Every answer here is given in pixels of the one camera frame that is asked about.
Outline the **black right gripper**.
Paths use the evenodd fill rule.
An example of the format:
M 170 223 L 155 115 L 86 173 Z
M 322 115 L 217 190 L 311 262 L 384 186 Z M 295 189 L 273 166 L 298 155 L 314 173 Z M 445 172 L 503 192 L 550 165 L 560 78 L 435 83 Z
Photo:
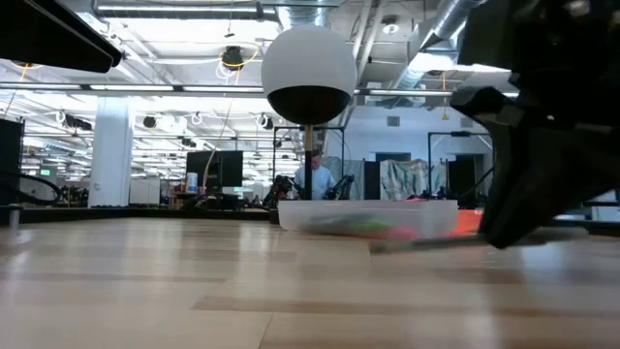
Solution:
M 620 0 L 485 0 L 458 61 L 505 69 L 517 90 L 460 87 L 450 99 L 496 147 L 487 243 L 510 247 L 620 187 Z

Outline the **long grey pen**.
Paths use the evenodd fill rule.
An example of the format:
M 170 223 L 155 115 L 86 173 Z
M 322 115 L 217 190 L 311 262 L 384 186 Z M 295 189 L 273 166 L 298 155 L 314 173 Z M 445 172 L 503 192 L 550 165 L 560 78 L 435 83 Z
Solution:
M 511 244 L 511 247 L 538 246 L 552 242 L 587 239 L 588 237 L 588 231 L 582 227 L 538 228 L 524 238 L 518 239 Z M 376 240 L 369 243 L 369 251 L 371 254 L 390 254 L 485 245 L 487 245 L 487 242 L 482 235 L 473 234 L 459 237 L 420 238 L 415 240 Z

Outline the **pink highlighter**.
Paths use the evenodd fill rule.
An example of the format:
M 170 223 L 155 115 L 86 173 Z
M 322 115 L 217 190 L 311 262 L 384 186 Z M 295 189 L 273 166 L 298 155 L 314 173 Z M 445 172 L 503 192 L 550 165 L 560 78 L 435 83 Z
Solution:
M 419 237 L 418 232 L 408 227 L 394 226 L 387 229 L 388 240 L 414 240 Z

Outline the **lime green pen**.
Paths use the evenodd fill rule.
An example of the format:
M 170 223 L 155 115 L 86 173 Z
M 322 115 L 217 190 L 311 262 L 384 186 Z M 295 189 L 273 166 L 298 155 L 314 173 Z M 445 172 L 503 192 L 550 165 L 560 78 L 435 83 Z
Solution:
M 371 235 L 388 229 L 385 220 L 368 215 L 353 214 L 324 216 L 311 220 L 302 226 L 308 233 L 332 235 Z

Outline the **clear supply box orange lid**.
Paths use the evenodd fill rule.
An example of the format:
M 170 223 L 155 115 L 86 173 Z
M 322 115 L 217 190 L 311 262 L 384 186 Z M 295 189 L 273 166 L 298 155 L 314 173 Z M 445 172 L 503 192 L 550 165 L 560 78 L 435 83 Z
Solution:
M 302 226 L 324 216 L 362 214 L 388 222 L 390 227 L 414 229 L 418 238 L 459 237 L 474 234 L 480 225 L 481 209 L 460 209 L 456 201 L 282 201 L 278 207 L 280 226 L 287 231 L 340 237 L 386 239 L 387 230 L 371 235 L 308 233 Z

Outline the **white building column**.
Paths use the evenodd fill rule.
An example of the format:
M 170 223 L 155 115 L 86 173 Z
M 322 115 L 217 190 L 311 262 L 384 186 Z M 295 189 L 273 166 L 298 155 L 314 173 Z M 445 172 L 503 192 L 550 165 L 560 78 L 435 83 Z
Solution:
M 88 206 L 129 203 L 135 114 L 128 97 L 99 97 Z

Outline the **patterned hanging cloth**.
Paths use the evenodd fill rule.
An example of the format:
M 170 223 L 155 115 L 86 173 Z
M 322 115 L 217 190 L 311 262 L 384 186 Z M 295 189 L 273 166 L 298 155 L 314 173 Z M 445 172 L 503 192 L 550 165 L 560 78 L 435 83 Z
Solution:
M 363 199 L 363 161 L 327 156 L 322 159 L 321 165 L 331 172 L 335 181 L 339 181 L 343 175 L 352 175 L 354 182 L 351 186 L 350 199 L 353 201 Z
M 428 187 L 428 164 L 416 159 L 400 162 L 386 160 L 380 163 L 380 195 L 382 200 L 403 201 L 419 196 Z

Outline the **black ceiling device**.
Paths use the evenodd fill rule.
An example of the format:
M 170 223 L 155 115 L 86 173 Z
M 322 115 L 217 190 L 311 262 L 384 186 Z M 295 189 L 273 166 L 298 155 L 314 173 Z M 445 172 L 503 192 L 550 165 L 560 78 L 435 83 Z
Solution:
M 229 71 L 239 71 L 243 65 L 244 60 L 241 53 L 241 47 L 228 46 L 221 56 L 222 66 Z

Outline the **white cabinet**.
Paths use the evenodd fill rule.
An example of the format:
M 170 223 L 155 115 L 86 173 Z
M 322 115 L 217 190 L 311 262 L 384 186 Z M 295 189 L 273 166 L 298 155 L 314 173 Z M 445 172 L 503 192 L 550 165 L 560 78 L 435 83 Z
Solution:
M 161 196 L 159 178 L 138 178 L 130 182 L 130 205 L 158 205 Z

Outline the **black computer monitor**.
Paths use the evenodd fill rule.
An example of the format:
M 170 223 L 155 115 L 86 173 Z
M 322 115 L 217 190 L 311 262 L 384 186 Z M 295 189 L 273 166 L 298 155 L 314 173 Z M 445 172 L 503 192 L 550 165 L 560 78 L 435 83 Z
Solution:
M 243 181 L 243 152 L 240 150 L 194 151 L 186 157 L 186 173 L 196 174 L 198 187 L 208 190 L 240 187 Z

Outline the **person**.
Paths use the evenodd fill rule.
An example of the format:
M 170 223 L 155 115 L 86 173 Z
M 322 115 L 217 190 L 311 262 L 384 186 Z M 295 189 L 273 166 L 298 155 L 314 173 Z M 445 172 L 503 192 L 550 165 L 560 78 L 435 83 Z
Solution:
M 319 149 L 312 151 L 312 200 L 323 200 L 327 190 L 336 183 L 330 170 L 321 165 L 322 156 L 323 154 Z M 294 181 L 302 189 L 305 187 L 305 166 L 296 170 Z

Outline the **white globe lamp black base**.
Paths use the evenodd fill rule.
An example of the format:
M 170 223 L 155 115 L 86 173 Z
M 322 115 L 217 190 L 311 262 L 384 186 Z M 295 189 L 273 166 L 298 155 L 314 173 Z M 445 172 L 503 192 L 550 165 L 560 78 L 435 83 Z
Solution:
M 278 203 L 285 229 L 295 222 L 292 206 L 312 201 L 313 133 L 317 125 L 342 113 L 355 96 L 356 59 L 337 33 L 316 25 L 299 25 L 277 36 L 262 64 L 263 94 L 273 110 L 303 127 L 304 189 L 300 201 Z

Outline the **black metal frame stand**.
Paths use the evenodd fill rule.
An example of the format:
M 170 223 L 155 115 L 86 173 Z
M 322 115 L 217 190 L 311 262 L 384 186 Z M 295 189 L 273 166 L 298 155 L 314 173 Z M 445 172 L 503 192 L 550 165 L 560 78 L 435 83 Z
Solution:
M 335 131 L 336 135 L 340 137 L 341 141 L 341 155 L 344 155 L 345 148 L 347 147 L 345 142 L 345 128 L 344 127 L 331 127 L 331 126 L 313 126 L 311 132 L 315 131 Z M 302 166 L 305 166 L 305 179 L 308 179 L 309 182 L 302 189 L 295 182 L 295 189 L 293 189 L 289 194 L 295 191 L 302 200 L 311 200 L 311 157 L 312 151 L 306 150 L 304 155 L 304 163 Z M 275 169 L 272 169 L 272 182 L 273 179 L 278 174 L 275 173 Z M 350 199 L 350 191 L 351 186 L 354 182 L 354 177 L 352 175 L 343 175 L 339 181 L 335 183 L 333 187 L 327 190 L 324 200 L 349 200 Z
M 461 195 L 466 196 L 469 195 L 470 192 L 478 189 L 485 180 L 494 172 L 495 169 L 495 161 L 496 161 L 496 148 L 494 143 L 491 141 L 488 143 L 485 137 L 489 137 L 488 133 L 479 133 L 479 132 L 469 132 L 469 131 L 451 131 L 451 132 L 428 132 L 426 136 L 427 141 L 427 193 L 432 197 L 433 196 L 433 176 L 432 176 L 432 138 L 434 136 L 449 136 L 451 138 L 472 138 L 477 137 L 479 141 L 485 143 L 487 147 L 491 149 L 491 158 L 492 158 L 492 166 L 480 177 L 480 179 L 470 187 L 465 194 Z

